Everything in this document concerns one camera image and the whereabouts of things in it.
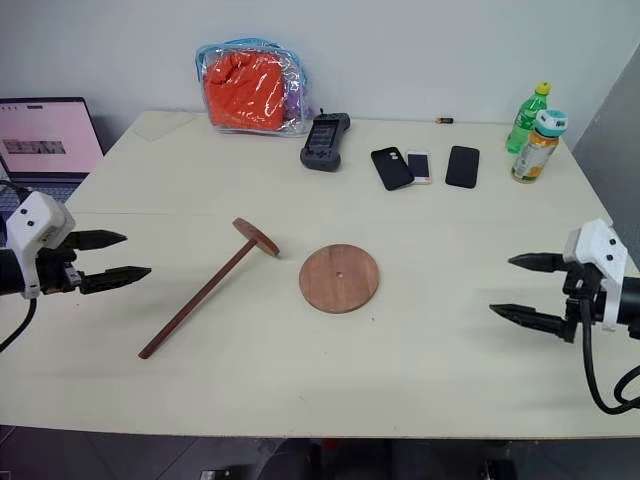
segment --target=robotic arm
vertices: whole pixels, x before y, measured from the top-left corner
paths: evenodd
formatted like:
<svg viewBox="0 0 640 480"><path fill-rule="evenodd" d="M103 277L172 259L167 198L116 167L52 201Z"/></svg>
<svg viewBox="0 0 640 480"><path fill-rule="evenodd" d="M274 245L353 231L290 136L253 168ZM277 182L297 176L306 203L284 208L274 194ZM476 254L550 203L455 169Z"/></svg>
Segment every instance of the robotic arm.
<svg viewBox="0 0 640 480"><path fill-rule="evenodd" d="M0 344L2 352L26 328L35 313L36 297L58 292L89 294L137 282L150 268L120 267L95 275L77 271L74 250L94 250L127 238L105 230L73 232L75 221L61 203L49 195L29 191L9 182L21 204L7 220L7 248L0 249L0 295L20 293L30 300L27 318Z"/></svg>
<svg viewBox="0 0 640 480"><path fill-rule="evenodd" d="M537 272L567 272L562 291L568 295L564 319L538 313L534 308L514 304L490 305L498 315L518 325L552 333L573 343L578 323L582 324L583 360L591 396L605 413L616 415L640 408L640 396L628 400L625 387L640 375L640 366L623 376L614 389L619 402L607 406L598 391L591 353L591 326L602 322L612 331L626 325L631 338L640 339L640 278L625 277L627 249L604 221L585 223L571 232L565 250L559 253L526 253L509 263Z"/></svg>

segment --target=remote controller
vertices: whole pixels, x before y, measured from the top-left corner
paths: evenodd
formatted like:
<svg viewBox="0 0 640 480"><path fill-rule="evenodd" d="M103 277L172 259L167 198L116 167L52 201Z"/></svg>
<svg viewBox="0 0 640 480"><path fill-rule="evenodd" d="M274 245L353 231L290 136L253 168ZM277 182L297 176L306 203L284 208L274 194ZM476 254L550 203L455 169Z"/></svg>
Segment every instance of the remote controller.
<svg viewBox="0 0 640 480"><path fill-rule="evenodd" d="M340 165L338 146L344 132L351 125L346 113L324 113L313 119L307 143L300 150L300 160L313 170L332 172Z"/></svg>

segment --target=yellow bottle cap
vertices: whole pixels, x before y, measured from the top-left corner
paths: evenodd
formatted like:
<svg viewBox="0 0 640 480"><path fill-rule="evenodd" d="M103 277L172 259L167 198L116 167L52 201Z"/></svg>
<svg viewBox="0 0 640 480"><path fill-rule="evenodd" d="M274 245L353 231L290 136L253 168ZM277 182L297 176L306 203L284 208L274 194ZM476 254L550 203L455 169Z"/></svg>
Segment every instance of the yellow bottle cap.
<svg viewBox="0 0 640 480"><path fill-rule="evenodd" d="M551 84L548 82L541 82L536 86L536 93L540 95L549 95L551 93Z"/></svg>

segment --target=green bottle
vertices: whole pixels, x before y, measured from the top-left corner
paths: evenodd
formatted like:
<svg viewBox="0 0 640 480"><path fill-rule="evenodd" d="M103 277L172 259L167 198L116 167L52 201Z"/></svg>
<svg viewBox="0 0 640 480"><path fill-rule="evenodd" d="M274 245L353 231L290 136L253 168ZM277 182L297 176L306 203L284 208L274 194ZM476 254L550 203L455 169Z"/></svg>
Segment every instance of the green bottle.
<svg viewBox="0 0 640 480"><path fill-rule="evenodd" d="M533 130L533 122L540 110L547 108L547 95L551 93L551 84L539 83L536 91L529 100L524 102L513 122L513 130L507 137L507 150L518 153L529 139L529 132Z"/></svg>

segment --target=orange cloth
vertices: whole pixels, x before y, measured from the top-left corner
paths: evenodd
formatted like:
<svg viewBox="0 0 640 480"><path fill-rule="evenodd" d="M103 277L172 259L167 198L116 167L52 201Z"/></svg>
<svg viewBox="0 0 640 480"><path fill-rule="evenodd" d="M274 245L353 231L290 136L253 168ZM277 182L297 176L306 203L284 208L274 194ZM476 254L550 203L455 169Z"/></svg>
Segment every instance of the orange cloth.
<svg viewBox="0 0 640 480"><path fill-rule="evenodd" d="M284 85L277 55L233 52L207 68L204 91L214 125L278 130L284 118Z"/></svg>

